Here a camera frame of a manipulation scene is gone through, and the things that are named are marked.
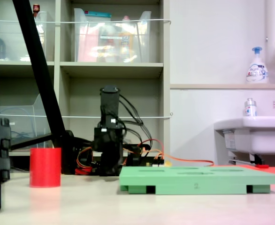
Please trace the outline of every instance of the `white tabletop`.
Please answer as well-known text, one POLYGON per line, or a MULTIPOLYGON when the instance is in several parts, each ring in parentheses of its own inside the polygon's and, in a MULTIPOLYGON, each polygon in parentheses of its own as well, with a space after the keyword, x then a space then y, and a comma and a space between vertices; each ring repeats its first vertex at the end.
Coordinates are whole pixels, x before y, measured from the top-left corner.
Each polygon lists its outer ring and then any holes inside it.
POLYGON ((0 225, 275 225, 271 194, 127 195, 118 178, 66 176, 29 188, 28 174, 3 185, 0 225))

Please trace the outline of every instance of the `red cup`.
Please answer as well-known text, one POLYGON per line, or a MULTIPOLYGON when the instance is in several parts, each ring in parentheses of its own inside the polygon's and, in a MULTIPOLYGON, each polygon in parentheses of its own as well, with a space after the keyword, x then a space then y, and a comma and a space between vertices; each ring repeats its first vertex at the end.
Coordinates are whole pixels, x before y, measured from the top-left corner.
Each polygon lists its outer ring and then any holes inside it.
POLYGON ((33 148, 30 153, 30 187, 61 185, 61 148, 33 148))

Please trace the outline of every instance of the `green foam board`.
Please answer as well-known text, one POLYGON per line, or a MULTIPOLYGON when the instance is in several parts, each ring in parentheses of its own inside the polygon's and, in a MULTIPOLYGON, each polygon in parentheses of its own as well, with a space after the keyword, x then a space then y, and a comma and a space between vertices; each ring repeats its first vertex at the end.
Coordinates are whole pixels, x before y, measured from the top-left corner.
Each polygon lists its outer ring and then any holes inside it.
POLYGON ((120 189, 129 194, 207 195, 270 193, 275 174, 235 166, 122 168, 120 189))

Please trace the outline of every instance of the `plastic storage box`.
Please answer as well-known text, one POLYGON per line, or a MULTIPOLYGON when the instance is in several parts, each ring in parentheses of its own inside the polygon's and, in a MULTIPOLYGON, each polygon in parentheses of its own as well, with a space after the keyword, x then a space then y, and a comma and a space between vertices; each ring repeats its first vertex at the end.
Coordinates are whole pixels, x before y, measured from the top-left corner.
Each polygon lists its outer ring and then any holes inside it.
MULTIPOLYGON (((39 12, 36 17, 39 37, 47 61, 54 61, 54 23, 48 12, 39 12)), ((4 42, 4 57, 0 60, 30 61, 20 24, 17 22, 0 22, 0 39, 4 42)))
MULTIPOLYGON (((74 9, 75 61, 149 62, 150 22, 90 22, 84 11, 74 9)), ((145 11, 141 20, 150 19, 145 11)))
MULTIPOLYGON (((36 137, 50 133, 48 120, 46 118, 46 113, 40 95, 38 95, 33 105, 0 106, 0 117, 9 119, 12 144, 21 141, 24 138, 36 137)), ((48 141, 26 147, 26 149, 29 149, 30 147, 46 148, 52 147, 52 144, 48 141)))

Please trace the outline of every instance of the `orange wire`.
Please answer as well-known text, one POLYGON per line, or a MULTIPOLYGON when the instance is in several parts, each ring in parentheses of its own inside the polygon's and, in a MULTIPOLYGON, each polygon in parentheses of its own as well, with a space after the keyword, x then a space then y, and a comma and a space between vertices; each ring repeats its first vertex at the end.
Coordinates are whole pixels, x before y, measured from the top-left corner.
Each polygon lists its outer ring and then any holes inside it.
POLYGON ((80 167, 82 167, 82 168, 90 168, 90 166, 83 165, 83 164, 81 164, 81 163, 79 162, 79 156, 80 156, 80 154, 83 153, 83 152, 85 152, 85 151, 87 151, 87 150, 90 150, 90 149, 92 149, 92 148, 91 148, 91 147, 87 147, 87 148, 83 149, 81 152, 79 152, 79 154, 78 154, 78 156, 77 156, 77 160, 76 160, 78 166, 80 166, 80 167))
POLYGON ((196 159, 195 160, 189 160, 189 159, 176 158, 176 157, 173 157, 171 155, 165 154, 164 153, 164 145, 158 139, 148 139, 148 140, 145 140, 145 141, 141 142, 140 144, 138 144, 138 146, 140 146, 142 143, 145 143, 145 142, 150 141, 150 140, 159 142, 160 145, 161 145, 161 147, 162 147, 162 151, 159 150, 159 149, 145 150, 145 148, 143 148, 142 153, 148 153, 148 152, 152 152, 152 151, 158 151, 159 153, 157 154, 157 156, 154 157, 154 159, 157 159, 161 155, 162 159, 164 159, 164 157, 166 156, 166 157, 169 157, 169 158, 172 158, 174 160, 181 161, 181 162, 188 162, 188 163, 210 163, 210 165, 208 165, 208 166, 213 166, 214 165, 214 162, 211 161, 211 160, 196 160, 196 159))

